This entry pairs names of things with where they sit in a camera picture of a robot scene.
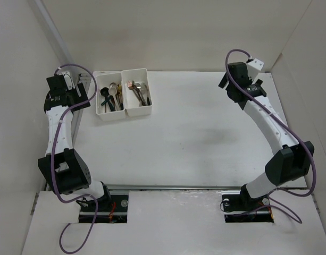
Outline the black spoon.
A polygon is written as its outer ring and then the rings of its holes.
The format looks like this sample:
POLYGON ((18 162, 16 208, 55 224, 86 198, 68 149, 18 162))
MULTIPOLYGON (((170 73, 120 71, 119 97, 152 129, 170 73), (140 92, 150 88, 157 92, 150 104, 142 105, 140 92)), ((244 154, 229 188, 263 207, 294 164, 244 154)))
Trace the black spoon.
POLYGON ((109 102, 109 92, 107 87, 103 87, 100 90, 101 95, 105 98, 104 101, 101 103, 101 106, 106 105, 109 102))

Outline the gold spoon green handle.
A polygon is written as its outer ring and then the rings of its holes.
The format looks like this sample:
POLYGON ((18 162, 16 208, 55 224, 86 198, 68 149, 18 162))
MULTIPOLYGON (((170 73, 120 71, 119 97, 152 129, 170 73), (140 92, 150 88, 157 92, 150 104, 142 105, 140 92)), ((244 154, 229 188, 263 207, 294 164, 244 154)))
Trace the gold spoon green handle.
POLYGON ((120 109, 121 109, 121 110, 124 110, 123 94, 122 94, 122 86, 121 86, 121 84, 118 84, 118 85, 116 86, 116 88, 117 88, 117 95, 116 95, 116 97, 117 97, 117 100, 118 100, 118 102, 119 102, 120 109))

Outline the copper fork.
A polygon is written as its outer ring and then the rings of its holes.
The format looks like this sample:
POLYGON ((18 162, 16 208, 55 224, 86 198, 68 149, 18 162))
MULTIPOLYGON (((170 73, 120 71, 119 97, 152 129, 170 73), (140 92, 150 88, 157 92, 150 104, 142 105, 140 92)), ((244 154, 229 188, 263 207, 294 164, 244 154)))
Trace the copper fork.
POLYGON ((140 95, 138 94, 138 92, 137 92, 137 90, 135 88, 134 81, 128 81, 127 86, 128 86, 128 89, 131 90, 134 93, 134 95, 136 96, 136 98, 139 101, 139 106, 141 106, 141 97, 140 97, 140 95))

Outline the silver fork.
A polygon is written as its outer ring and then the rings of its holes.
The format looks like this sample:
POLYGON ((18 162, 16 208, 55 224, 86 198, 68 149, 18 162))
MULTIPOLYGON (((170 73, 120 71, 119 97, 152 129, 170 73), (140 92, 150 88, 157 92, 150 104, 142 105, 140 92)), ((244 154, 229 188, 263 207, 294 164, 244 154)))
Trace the silver fork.
POLYGON ((148 88, 147 88, 147 86, 146 86, 145 83, 142 83, 142 86, 144 87, 144 92, 143 92, 143 94, 144 94, 144 96, 145 96, 145 98, 146 98, 146 103, 147 103, 147 97, 149 97, 148 88))
POLYGON ((143 101, 142 104, 143 104, 144 106, 146 106, 147 103, 146 103, 146 100, 145 100, 145 98, 144 98, 144 94, 143 94, 143 92, 144 92, 144 87, 143 87, 140 83, 135 83, 135 86, 137 87, 137 89, 138 89, 138 91, 139 91, 139 96, 140 96, 141 100, 143 101))

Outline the silver round spoon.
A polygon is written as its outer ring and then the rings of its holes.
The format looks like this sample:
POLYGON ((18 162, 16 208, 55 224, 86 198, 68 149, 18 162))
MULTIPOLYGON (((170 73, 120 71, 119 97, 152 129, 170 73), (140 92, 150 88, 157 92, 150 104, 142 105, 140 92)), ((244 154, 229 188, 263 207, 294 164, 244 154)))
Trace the silver round spoon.
POLYGON ((117 88, 118 85, 117 85, 116 83, 112 82, 112 83, 110 84, 110 88, 113 88, 113 87, 117 88))

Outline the gold fork green handle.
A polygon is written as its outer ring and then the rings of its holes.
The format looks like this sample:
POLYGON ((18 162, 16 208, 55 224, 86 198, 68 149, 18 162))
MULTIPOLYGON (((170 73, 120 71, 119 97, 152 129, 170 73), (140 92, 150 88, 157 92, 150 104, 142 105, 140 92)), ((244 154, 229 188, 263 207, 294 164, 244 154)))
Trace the gold fork green handle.
POLYGON ((133 89, 134 89, 134 87, 133 87, 133 82, 132 82, 132 81, 128 81, 128 82, 127 82, 127 86, 128 86, 128 88, 129 88, 130 90, 133 90, 133 89))

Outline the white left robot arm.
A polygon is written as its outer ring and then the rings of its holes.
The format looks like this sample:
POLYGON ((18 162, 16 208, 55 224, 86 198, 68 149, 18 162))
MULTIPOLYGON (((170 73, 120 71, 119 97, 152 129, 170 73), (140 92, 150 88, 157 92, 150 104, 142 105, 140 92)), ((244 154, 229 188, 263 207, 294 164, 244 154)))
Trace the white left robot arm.
POLYGON ((107 186, 93 180, 87 164, 73 147, 72 122, 75 113, 90 107, 83 83, 73 82, 69 71, 57 69, 46 79, 49 92, 44 102, 48 119, 48 146, 38 167, 46 182, 61 197, 78 195, 78 202, 97 209, 109 209, 112 198, 107 186))

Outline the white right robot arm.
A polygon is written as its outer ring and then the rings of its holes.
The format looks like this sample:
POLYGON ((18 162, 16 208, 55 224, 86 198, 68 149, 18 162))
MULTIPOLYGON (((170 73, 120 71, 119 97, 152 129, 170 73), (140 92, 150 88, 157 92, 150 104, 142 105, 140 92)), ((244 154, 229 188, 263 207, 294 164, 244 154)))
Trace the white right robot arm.
POLYGON ((273 153, 264 173, 243 185, 239 194, 223 195, 226 212, 256 209, 268 193, 307 175, 310 157, 314 154, 313 144, 310 141, 300 144, 275 112, 262 88, 262 80, 257 79, 262 67, 263 62, 258 59, 230 63, 219 84, 227 91, 228 97, 255 122, 273 153))

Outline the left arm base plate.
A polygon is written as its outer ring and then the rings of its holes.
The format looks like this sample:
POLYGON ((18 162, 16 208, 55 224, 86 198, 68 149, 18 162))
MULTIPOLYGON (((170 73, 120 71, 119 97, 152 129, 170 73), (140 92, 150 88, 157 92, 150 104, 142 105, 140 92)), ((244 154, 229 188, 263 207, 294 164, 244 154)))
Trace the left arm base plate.
MULTIPOLYGON (((85 198, 78 200, 80 206, 78 223, 91 223, 95 214, 95 203, 85 198)), ((98 200, 98 213, 95 223, 122 224, 128 219, 129 194, 112 192, 111 199, 98 200)))

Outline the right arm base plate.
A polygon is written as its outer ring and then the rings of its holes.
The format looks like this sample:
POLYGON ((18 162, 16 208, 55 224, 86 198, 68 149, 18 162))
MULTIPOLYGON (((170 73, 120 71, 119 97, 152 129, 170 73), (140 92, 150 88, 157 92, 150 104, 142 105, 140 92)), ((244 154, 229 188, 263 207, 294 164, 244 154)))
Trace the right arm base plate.
POLYGON ((270 200, 266 196, 244 202, 238 193, 223 193, 220 209, 226 223, 274 223, 270 200))

